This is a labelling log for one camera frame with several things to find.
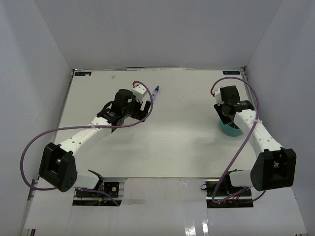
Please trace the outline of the clear blue spray bottle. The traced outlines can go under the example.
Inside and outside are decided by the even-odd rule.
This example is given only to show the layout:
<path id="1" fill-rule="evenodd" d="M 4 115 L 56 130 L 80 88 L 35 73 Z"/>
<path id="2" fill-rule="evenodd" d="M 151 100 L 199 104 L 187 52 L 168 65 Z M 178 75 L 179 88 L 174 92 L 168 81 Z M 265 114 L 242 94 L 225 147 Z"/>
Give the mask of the clear blue spray bottle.
<path id="1" fill-rule="evenodd" d="M 159 86 L 157 86 L 152 92 L 152 103 L 153 104 L 155 103 L 155 100 L 158 96 L 158 93 L 159 93 Z"/>

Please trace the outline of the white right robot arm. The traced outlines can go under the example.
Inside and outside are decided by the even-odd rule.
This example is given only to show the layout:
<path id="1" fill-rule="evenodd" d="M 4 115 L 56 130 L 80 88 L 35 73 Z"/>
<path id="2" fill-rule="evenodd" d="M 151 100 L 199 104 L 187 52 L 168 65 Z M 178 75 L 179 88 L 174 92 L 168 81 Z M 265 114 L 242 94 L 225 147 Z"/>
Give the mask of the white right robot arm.
<path id="1" fill-rule="evenodd" d="M 278 143 L 257 118 L 248 100 L 241 100 L 236 86 L 221 87 L 211 92 L 214 105 L 223 124 L 236 125 L 254 150 L 256 161 L 251 170 L 231 171 L 222 184 L 223 192 L 234 196 L 240 187 L 266 191 L 291 187 L 294 182 L 296 153 Z"/>

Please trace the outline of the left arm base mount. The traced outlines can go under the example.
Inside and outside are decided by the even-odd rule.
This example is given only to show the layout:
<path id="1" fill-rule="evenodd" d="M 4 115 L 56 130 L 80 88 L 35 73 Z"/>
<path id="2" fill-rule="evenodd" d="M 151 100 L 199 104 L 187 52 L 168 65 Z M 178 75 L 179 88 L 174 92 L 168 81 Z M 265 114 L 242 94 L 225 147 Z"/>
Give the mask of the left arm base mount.
<path id="1" fill-rule="evenodd" d="M 86 207 L 119 207 L 121 205 L 125 183 L 123 180 L 106 179 L 99 173 L 89 170 L 98 178 L 93 191 L 75 189 L 73 206 Z"/>

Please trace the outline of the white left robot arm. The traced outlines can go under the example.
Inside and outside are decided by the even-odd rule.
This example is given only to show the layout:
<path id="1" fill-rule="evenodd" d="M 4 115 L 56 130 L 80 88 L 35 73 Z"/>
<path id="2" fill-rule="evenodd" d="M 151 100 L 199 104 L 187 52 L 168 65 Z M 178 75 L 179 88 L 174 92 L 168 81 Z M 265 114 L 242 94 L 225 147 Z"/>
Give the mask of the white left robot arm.
<path id="1" fill-rule="evenodd" d="M 88 127 L 59 144 L 49 143 L 43 152 L 39 176 L 61 192 L 86 188 L 93 196 L 101 195 L 104 190 L 101 175 L 92 170 L 77 169 L 76 161 L 98 141 L 123 126 L 126 118 L 143 122 L 151 106 L 151 101 L 143 102 L 147 93 L 140 84 L 132 90 L 120 89 Z"/>

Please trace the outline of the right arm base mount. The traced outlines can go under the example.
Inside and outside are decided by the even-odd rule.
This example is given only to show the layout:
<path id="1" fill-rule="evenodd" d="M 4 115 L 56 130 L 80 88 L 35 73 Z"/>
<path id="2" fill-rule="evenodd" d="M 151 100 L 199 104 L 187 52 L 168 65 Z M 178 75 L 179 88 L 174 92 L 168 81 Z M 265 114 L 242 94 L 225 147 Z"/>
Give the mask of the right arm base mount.
<path id="1" fill-rule="evenodd" d="M 215 190 L 219 178 L 208 179 L 200 186 L 202 191 L 206 192 L 206 204 L 208 209 L 219 209 L 219 208 L 250 208 L 253 207 L 252 202 L 252 192 L 250 189 L 234 196 L 230 197 L 228 200 L 222 201 L 220 203 L 214 203 L 212 201 L 212 194 Z M 242 190 L 243 187 L 233 187 L 230 182 L 229 177 L 225 177 L 223 182 L 220 184 L 218 191 L 216 193 L 215 200 L 220 201 L 223 198 L 229 197 L 230 195 Z"/>

